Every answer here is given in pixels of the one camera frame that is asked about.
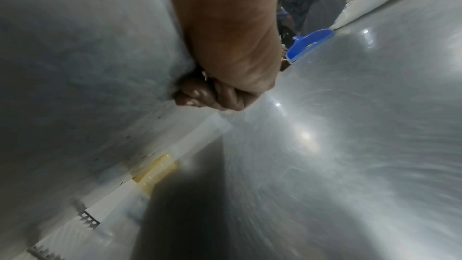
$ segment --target bright light spot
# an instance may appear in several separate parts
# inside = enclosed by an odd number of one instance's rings
[[[302,133],[302,138],[303,138],[303,139],[306,139],[306,140],[310,140],[310,139],[311,139],[311,134],[306,133],[306,132],[303,132],[303,133]]]

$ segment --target blue dustpan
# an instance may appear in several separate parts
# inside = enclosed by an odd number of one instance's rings
[[[295,36],[295,43],[287,51],[287,60],[290,63],[294,62],[313,48],[332,38],[334,35],[335,33],[333,31],[324,29],[311,33],[308,36]]]

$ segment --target blue plastic object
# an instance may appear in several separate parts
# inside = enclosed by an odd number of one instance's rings
[[[313,48],[332,38],[335,33],[329,29],[319,30],[308,36],[294,37],[295,43],[287,51],[286,58],[290,63],[305,55]]]

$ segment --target skin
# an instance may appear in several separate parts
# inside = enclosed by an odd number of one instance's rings
[[[211,77],[180,84],[177,105],[246,109],[272,89],[281,67],[277,0],[172,0],[190,54]]]

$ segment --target person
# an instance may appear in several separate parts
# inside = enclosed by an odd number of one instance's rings
[[[281,67],[278,0],[172,0],[201,74],[179,85],[177,105],[241,111],[272,89]]]

